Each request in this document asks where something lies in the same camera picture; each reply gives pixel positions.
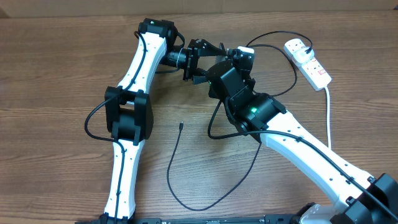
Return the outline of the blue Galaxy smartphone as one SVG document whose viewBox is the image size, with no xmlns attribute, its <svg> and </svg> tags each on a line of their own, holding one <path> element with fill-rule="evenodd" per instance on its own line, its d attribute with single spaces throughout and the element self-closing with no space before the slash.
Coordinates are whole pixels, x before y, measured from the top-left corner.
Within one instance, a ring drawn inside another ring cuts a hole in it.
<svg viewBox="0 0 398 224">
<path fill-rule="evenodd" d="M 215 59 L 215 64 L 223 62 L 228 59 L 227 55 L 217 55 Z"/>
</svg>

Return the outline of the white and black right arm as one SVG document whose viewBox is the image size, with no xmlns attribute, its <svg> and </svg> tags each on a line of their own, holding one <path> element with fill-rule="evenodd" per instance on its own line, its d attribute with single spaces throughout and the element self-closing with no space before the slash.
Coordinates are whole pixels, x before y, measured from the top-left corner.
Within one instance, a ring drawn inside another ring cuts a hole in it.
<svg viewBox="0 0 398 224">
<path fill-rule="evenodd" d="M 397 182 L 389 175 L 375 178 L 350 164 L 295 119 L 267 93 L 254 93 L 250 79 L 253 49 L 229 51 L 212 66 L 206 79 L 210 92 L 226 108 L 236 136 L 250 135 L 283 155 L 328 197 L 330 206 L 310 203 L 292 223 L 397 223 Z"/>
</svg>

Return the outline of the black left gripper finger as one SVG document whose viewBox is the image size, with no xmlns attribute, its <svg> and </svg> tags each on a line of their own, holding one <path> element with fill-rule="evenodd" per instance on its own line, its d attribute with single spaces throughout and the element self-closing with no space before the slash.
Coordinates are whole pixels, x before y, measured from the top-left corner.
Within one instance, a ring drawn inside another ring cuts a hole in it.
<svg viewBox="0 0 398 224">
<path fill-rule="evenodd" d="M 206 75 L 207 75 L 206 70 L 196 70 L 192 76 L 192 82 L 194 85 L 198 85 L 201 83 L 205 83 L 208 81 Z"/>
<path fill-rule="evenodd" d="M 220 49 L 219 47 L 214 46 L 213 44 L 209 43 L 207 40 L 202 39 L 199 42 L 199 49 L 198 49 L 198 56 L 199 57 L 207 57 L 207 56 L 225 56 L 226 51 Z"/>
</svg>

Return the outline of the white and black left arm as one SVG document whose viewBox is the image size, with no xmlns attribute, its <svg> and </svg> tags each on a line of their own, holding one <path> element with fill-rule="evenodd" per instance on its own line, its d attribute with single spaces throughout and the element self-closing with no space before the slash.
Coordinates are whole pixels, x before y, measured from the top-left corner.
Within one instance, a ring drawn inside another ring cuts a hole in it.
<svg viewBox="0 0 398 224">
<path fill-rule="evenodd" d="M 172 21 L 145 19 L 139 24 L 139 39 L 131 65 L 116 87 L 104 94 L 106 127 L 114 150 L 111 187 L 98 223 L 128 223 L 136 211 L 134 199 L 139 159 L 149 139 L 154 117 L 149 89 L 160 64 L 184 67 L 180 37 Z"/>
</svg>

